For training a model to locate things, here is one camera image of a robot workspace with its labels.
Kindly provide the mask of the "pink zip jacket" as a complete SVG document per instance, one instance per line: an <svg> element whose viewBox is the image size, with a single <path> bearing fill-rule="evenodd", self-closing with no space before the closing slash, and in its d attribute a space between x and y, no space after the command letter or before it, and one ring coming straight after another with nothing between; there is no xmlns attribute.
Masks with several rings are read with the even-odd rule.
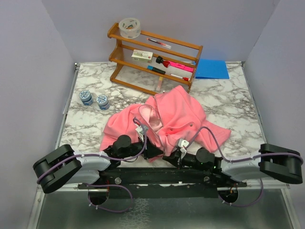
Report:
<svg viewBox="0 0 305 229"><path fill-rule="evenodd" d="M149 97L144 104L132 104L112 115L104 127L100 150L111 146L121 135L128 135L133 143L137 142L134 118L148 127L146 134L150 142L166 156L171 154L180 138L195 141L213 153L231 135L229 129L209 122L201 104L182 86L177 86Z"/></svg>

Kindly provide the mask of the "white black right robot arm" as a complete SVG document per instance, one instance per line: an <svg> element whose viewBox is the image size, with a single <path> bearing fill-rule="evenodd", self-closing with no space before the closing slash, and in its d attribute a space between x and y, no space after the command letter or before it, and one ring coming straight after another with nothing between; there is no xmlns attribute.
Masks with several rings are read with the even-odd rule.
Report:
<svg viewBox="0 0 305 229"><path fill-rule="evenodd" d="M300 153L272 144L261 144L258 154L246 158L224 159L201 147L195 155L177 149L163 160L176 168L205 171L213 183L219 181L225 187L234 182L268 177L287 184L303 182Z"/></svg>

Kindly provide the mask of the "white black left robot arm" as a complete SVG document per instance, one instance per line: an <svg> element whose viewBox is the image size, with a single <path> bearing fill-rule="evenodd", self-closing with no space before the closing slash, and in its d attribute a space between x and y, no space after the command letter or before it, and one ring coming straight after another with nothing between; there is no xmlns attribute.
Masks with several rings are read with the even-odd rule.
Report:
<svg viewBox="0 0 305 229"><path fill-rule="evenodd" d="M163 155L163 151L143 136L132 143L127 135L121 135L105 150L85 153L73 150L65 144L47 154L33 165L37 184L45 194L52 193L66 184L89 183L94 188L105 184L105 176L100 172L118 167L122 161L130 161L142 156L152 159Z"/></svg>

